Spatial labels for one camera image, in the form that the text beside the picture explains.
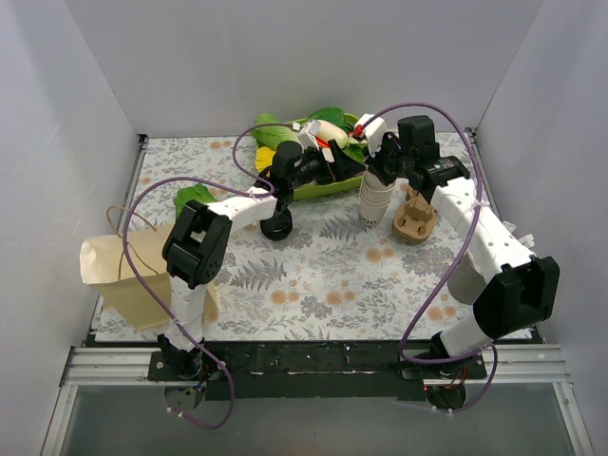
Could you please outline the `aluminium frame rail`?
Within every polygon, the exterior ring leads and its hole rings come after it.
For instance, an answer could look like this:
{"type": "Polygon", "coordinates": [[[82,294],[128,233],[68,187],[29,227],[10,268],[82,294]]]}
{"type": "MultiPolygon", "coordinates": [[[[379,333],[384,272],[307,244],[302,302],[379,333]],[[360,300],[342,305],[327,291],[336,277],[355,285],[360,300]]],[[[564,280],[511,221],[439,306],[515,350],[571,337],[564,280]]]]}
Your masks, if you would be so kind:
{"type": "Polygon", "coordinates": [[[80,386],[148,386],[151,347],[72,348],[59,385],[59,393],[41,455],[59,455],[80,386]]]}

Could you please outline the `orange carrot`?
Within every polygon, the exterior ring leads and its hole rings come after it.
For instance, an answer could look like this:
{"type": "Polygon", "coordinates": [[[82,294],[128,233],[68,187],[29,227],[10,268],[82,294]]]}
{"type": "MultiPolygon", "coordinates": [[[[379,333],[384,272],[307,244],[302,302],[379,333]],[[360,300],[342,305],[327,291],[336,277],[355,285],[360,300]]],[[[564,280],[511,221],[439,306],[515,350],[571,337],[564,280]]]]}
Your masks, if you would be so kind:
{"type": "Polygon", "coordinates": [[[317,144],[319,144],[322,147],[329,147],[329,144],[322,140],[321,138],[315,137],[317,144]]]}

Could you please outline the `small green lettuce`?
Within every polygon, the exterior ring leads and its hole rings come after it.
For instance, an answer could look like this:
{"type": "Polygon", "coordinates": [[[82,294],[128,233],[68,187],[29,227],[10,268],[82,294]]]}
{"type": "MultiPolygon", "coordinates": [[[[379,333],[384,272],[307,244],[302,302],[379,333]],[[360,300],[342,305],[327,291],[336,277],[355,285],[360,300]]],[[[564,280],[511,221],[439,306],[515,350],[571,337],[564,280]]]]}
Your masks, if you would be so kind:
{"type": "Polygon", "coordinates": [[[175,218],[177,219],[185,204],[190,201],[195,200],[199,203],[206,204],[216,202],[217,199],[215,196],[209,191],[209,189],[201,184],[197,183],[192,186],[181,188],[177,195],[173,198],[173,203],[175,206],[175,218]]]}

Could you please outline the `green bok choy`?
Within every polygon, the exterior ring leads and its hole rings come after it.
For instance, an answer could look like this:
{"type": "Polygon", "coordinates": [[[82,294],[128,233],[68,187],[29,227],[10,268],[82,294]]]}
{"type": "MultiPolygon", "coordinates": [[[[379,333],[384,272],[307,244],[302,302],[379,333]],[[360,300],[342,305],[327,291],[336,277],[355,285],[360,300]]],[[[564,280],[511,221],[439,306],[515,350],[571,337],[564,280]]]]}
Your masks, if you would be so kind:
{"type": "Polygon", "coordinates": [[[351,156],[357,160],[360,160],[361,162],[364,161],[364,149],[367,144],[365,142],[359,142],[351,136],[354,125],[358,121],[358,118],[355,115],[346,113],[339,107],[332,106],[319,109],[309,114],[306,120],[308,122],[312,120],[324,120],[342,128],[349,136],[348,145],[352,150],[351,156]]]}

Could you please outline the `green plastic tray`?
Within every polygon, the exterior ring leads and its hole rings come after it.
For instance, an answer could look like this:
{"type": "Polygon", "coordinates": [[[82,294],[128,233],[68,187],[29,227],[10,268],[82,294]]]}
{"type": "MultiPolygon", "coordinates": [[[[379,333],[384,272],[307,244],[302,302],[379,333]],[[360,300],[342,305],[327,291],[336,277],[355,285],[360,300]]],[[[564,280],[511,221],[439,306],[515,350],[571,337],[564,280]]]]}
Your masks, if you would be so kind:
{"type": "MultiPolygon", "coordinates": [[[[299,124],[305,124],[307,122],[306,118],[307,116],[305,116],[303,119],[295,120],[295,122],[299,124]]],[[[361,180],[362,174],[348,180],[334,182],[326,185],[319,185],[314,182],[309,183],[305,186],[295,189],[294,198],[296,200],[305,200],[335,194],[346,190],[351,190],[353,188],[358,187],[360,185],[361,180]]]]}

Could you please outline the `floral table mat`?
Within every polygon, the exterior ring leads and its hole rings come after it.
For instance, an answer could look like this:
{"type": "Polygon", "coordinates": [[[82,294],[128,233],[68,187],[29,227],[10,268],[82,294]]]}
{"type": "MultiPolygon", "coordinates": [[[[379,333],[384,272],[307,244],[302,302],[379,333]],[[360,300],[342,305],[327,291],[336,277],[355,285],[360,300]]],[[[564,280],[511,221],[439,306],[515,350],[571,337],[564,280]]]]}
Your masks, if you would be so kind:
{"type": "MultiPolygon", "coordinates": [[[[134,198],[152,183],[194,176],[244,190],[252,181],[232,161],[231,137],[150,139],[134,198]]],[[[461,247],[445,218],[431,237],[409,245],[391,231],[405,198],[399,180],[391,205],[375,228],[358,217],[357,188],[294,201],[294,229],[279,242],[257,224],[230,236],[216,277],[218,313],[205,316],[211,340],[400,339],[461,247]]],[[[471,314],[444,288],[417,323],[410,340],[428,339],[471,314]]],[[[135,330],[108,304],[95,341],[155,342],[164,329],[135,330]]]]}

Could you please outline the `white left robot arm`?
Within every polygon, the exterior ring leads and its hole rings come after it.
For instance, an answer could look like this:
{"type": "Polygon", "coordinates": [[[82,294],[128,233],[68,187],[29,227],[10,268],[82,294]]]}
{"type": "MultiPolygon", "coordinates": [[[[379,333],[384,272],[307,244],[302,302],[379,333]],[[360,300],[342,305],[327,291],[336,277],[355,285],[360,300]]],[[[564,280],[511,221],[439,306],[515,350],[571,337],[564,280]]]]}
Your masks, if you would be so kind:
{"type": "Polygon", "coordinates": [[[258,222],[263,236],[281,241],[293,230],[289,205],[295,189],[346,181],[364,171],[365,165],[349,157],[335,140],[327,148],[285,141],[278,145],[272,163],[259,172],[248,196],[210,204],[192,199],[185,204],[162,248],[173,317],[158,340],[172,372],[190,380],[202,371],[199,344],[204,341],[205,296],[222,266],[230,235],[258,222]]]}

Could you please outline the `black base bar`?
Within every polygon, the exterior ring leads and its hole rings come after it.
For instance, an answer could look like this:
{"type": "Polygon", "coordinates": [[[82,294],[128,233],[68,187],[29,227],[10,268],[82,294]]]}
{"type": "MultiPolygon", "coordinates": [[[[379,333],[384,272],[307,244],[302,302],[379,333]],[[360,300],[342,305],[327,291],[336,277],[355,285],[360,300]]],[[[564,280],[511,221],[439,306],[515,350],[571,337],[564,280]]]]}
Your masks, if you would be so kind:
{"type": "Polygon", "coordinates": [[[475,355],[447,365],[413,364],[395,340],[211,341],[206,354],[151,355],[151,381],[202,384],[208,401],[262,398],[386,397],[423,401],[424,384],[461,387],[486,376],[475,355]]]}

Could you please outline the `white radish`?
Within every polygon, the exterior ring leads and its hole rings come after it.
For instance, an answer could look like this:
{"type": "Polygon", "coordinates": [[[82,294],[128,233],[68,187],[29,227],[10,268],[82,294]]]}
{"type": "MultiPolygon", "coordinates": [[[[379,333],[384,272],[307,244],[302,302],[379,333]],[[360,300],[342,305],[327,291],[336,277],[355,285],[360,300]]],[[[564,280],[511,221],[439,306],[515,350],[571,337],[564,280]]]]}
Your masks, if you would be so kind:
{"type": "Polygon", "coordinates": [[[316,137],[329,143],[330,141],[336,141],[340,148],[344,148],[349,143],[348,134],[340,127],[324,120],[317,120],[318,130],[315,134],[316,137]]]}

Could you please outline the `brown pulp cup carrier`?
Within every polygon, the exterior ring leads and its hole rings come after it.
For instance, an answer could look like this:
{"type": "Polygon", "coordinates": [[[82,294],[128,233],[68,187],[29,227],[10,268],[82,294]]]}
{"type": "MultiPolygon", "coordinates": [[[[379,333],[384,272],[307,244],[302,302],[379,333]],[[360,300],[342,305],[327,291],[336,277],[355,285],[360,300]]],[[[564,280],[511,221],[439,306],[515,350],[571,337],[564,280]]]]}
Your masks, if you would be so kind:
{"type": "Polygon", "coordinates": [[[428,240],[437,221],[435,209],[425,198],[406,185],[405,200],[400,204],[391,224],[400,239],[416,245],[428,240]]]}

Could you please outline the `black plastic cup lid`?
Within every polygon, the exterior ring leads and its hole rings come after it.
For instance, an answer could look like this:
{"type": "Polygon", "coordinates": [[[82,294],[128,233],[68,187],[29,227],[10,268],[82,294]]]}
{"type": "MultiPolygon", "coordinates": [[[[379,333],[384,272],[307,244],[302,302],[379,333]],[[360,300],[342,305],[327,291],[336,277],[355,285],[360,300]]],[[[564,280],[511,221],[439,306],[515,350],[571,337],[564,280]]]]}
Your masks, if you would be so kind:
{"type": "Polygon", "coordinates": [[[287,238],[293,230],[293,217],[288,209],[276,213],[273,217],[259,223],[263,236],[272,241],[281,241],[287,238]]]}

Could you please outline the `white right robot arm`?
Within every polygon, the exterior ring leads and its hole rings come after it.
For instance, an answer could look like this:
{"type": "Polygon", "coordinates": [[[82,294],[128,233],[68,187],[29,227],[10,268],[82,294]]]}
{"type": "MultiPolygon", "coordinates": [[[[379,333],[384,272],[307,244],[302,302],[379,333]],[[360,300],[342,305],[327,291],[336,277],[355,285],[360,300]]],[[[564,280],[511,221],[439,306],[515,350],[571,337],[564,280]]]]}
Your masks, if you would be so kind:
{"type": "Polygon", "coordinates": [[[441,377],[451,377],[478,350],[552,315],[560,278],[556,260],[538,257],[483,204],[479,168],[468,169],[458,158],[442,156],[430,117],[403,118],[396,132],[390,132],[380,116],[366,114],[353,134],[367,141],[368,170],[385,185],[408,180],[462,238],[454,261],[471,256],[484,279],[472,314],[436,333],[422,363],[441,377]]]}

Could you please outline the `grey cylindrical holder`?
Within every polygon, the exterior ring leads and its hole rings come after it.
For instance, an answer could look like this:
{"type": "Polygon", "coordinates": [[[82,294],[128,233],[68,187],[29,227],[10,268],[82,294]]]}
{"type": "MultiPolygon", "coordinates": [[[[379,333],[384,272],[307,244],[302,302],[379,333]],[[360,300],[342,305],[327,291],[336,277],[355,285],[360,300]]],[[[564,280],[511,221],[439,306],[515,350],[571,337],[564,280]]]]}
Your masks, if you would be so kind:
{"type": "Polygon", "coordinates": [[[484,277],[476,271],[469,254],[460,261],[449,280],[449,293],[459,302],[472,306],[485,288],[484,277]]]}

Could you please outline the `stack of white paper cups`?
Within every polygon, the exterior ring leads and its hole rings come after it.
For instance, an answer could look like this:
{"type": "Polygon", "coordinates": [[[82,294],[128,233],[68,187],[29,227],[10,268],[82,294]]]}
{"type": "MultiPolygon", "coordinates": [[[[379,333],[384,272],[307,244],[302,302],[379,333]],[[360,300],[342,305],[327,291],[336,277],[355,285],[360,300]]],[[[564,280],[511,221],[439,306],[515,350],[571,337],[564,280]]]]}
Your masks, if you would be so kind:
{"type": "Polygon", "coordinates": [[[372,172],[365,171],[359,189],[358,215],[369,227],[376,226],[390,205],[396,182],[385,185],[372,172]]]}

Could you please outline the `green napa cabbage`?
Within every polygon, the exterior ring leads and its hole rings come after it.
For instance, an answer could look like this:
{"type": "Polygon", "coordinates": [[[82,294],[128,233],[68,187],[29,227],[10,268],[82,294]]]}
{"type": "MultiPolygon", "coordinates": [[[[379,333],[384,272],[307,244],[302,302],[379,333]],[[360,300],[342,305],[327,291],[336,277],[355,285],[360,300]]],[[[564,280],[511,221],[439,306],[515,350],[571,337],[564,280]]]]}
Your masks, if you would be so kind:
{"type": "Polygon", "coordinates": [[[276,150],[280,143],[298,142],[296,133],[288,127],[278,125],[279,120],[269,113],[259,114],[254,124],[267,124],[251,131],[251,136],[260,146],[276,150]]]}

